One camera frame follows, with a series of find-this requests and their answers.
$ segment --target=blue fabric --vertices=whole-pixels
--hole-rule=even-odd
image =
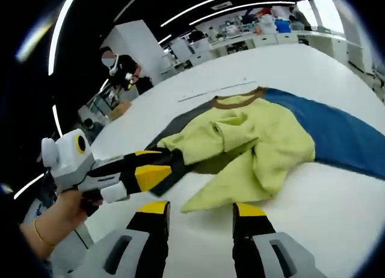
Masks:
[[[315,160],[385,179],[385,136],[323,103],[269,88],[264,99],[289,109],[315,142]]]
[[[279,33],[290,33],[291,32],[290,23],[286,20],[277,19],[276,20],[276,27],[277,27],[277,31]]]

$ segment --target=face mask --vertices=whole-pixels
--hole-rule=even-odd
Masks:
[[[115,58],[102,58],[102,63],[107,66],[111,67],[115,62]]]

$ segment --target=white tabletop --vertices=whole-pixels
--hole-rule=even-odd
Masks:
[[[243,84],[225,90],[235,84]],[[289,91],[340,108],[385,134],[385,107],[353,72],[306,45],[266,46],[193,67],[135,99],[98,136],[97,158],[143,150],[172,118],[215,95],[245,93],[258,85]],[[183,102],[179,100],[207,93]],[[162,200],[171,202],[164,277],[234,278],[232,207],[181,214],[180,207],[211,178],[188,173]],[[350,277],[370,254],[385,222],[385,181],[339,168],[307,163],[285,180],[274,199],[259,205],[276,231],[313,253],[328,277]],[[97,241],[125,227],[136,209],[156,200],[139,193],[104,204],[87,221]]]

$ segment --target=gold bracelet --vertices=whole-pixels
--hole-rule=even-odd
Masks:
[[[34,229],[35,229],[36,235],[37,235],[38,238],[40,239],[40,242],[42,242],[44,245],[48,246],[48,247],[51,248],[51,249],[55,248],[54,245],[51,245],[51,244],[47,243],[46,241],[44,241],[43,238],[42,238],[42,236],[40,236],[40,234],[38,233],[37,228],[36,228],[36,218],[34,219]]]

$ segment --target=brown collar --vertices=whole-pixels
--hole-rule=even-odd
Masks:
[[[233,103],[233,104],[230,104],[230,105],[224,105],[224,104],[220,103],[219,100],[227,99],[227,98],[232,97],[232,96],[215,96],[212,99],[212,106],[214,108],[220,108],[220,109],[223,109],[223,110],[229,110],[231,108],[245,107],[245,106],[251,104],[257,98],[262,97],[265,92],[266,92],[266,88],[265,87],[258,87],[255,90],[252,90],[252,91],[250,91],[248,93],[234,94],[233,96],[250,96],[250,98],[247,99],[247,100],[244,100],[243,102]]]

